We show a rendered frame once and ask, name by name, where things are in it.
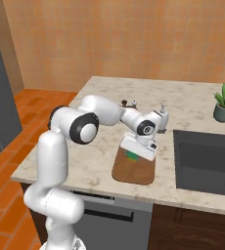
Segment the dark wooden cupboard door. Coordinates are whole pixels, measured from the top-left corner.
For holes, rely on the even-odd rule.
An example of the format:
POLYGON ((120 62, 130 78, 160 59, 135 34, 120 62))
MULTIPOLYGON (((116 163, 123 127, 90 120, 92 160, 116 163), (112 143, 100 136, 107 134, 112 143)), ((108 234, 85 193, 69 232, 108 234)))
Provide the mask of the dark wooden cupboard door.
POLYGON ((155 204, 148 250, 225 250, 225 215, 155 204))

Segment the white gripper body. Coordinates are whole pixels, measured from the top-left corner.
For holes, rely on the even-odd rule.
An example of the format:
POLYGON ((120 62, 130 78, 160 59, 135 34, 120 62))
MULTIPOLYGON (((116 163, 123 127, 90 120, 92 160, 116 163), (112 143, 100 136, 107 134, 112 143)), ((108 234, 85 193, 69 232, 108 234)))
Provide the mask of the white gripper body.
POLYGON ((143 146, 131 136, 124 137, 120 146, 149 161, 153 161, 157 153, 157 145, 155 143, 148 142, 146 146, 143 146))

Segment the white soap dispenser bottle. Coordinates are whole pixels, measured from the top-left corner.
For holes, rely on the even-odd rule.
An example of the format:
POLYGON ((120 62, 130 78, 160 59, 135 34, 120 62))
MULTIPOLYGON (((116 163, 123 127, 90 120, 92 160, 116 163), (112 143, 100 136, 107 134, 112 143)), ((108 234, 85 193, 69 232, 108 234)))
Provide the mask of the white soap dispenser bottle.
POLYGON ((159 111, 159 114, 162 116, 162 121, 159 125, 158 132, 164 133, 166 131, 166 125, 168 123, 168 111, 165 109, 165 105, 161 105, 161 110, 159 111))

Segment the brown wooden cutting board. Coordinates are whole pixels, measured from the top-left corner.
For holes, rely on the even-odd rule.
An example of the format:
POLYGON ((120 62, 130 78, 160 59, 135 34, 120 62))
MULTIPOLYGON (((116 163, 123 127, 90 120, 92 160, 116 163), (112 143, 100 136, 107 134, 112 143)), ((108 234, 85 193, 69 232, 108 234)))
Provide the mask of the brown wooden cutting board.
POLYGON ((155 179, 156 161, 149 161, 139 156, 137 162, 127 160, 126 149, 118 148, 117 155, 112 167, 112 177, 119 182, 150 185, 155 179))

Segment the dark grey sink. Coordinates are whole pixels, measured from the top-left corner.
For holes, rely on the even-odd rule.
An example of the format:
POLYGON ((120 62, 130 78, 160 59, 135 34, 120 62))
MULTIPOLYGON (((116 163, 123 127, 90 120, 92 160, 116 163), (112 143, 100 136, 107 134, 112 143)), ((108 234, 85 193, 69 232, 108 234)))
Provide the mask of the dark grey sink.
POLYGON ((225 135, 173 131, 176 187, 225 195, 225 135))

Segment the green and yellow sponge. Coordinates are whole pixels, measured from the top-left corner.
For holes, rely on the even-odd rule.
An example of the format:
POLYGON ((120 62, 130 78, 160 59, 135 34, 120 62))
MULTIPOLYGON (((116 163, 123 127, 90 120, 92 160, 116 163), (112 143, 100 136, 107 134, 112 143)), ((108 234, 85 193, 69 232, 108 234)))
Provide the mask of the green and yellow sponge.
POLYGON ((124 153, 127 160, 132 162, 137 162, 139 160, 139 156, 131 151, 126 150, 124 153))

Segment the grey dishwasher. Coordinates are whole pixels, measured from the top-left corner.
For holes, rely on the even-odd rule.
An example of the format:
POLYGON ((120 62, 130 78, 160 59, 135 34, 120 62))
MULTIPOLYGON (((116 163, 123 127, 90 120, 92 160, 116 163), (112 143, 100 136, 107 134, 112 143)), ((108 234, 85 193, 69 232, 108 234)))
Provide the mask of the grey dishwasher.
POLYGON ((132 223, 84 214, 74 225, 87 250, 148 250, 153 204, 119 197, 72 191, 85 209, 124 216, 134 212, 132 223))

